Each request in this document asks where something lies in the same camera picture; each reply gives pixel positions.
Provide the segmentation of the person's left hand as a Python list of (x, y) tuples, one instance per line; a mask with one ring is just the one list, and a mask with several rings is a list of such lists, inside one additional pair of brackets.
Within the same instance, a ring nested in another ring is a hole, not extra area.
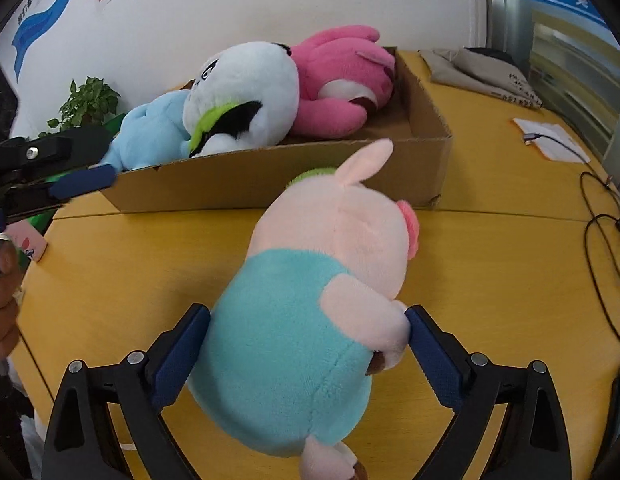
[(22, 282), (22, 273), (14, 245), (0, 246), (0, 360), (7, 359), (20, 339), (17, 324), (19, 306), (14, 293)]

